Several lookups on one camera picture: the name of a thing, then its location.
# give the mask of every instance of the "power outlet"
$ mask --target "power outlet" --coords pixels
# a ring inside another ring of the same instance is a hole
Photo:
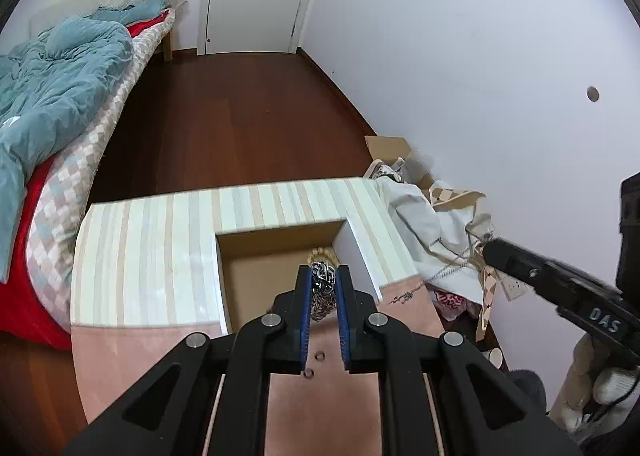
[[[512,301],[527,293],[527,285],[513,277],[502,276],[502,287],[507,299]]]

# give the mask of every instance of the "striped tablecloth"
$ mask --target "striped tablecloth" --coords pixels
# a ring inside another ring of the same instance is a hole
[[[373,180],[291,181],[96,204],[82,223],[71,324],[163,327],[220,321],[217,233],[348,220],[382,288],[417,270]]]

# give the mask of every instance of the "mattress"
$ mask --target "mattress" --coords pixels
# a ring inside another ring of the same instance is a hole
[[[133,39],[129,68],[86,131],[56,156],[36,204],[25,248],[26,267],[38,300],[66,332],[76,236],[98,163],[127,96],[174,20],[170,10],[163,22]]]

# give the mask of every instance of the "white cup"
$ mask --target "white cup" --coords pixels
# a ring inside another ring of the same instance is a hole
[[[485,359],[489,360],[489,362],[491,362],[496,368],[500,369],[502,361],[504,360],[500,348],[494,348],[489,351],[484,351],[482,352],[482,354],[484,355]]]

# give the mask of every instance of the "bed leg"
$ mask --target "bed leg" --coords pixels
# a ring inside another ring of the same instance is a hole
[[[174,58],[174,52],[172,50],[172,37],[174,32],[169,31],[167,35],[162,39],[162,57],[164,58],[164,62],[169,62]]]

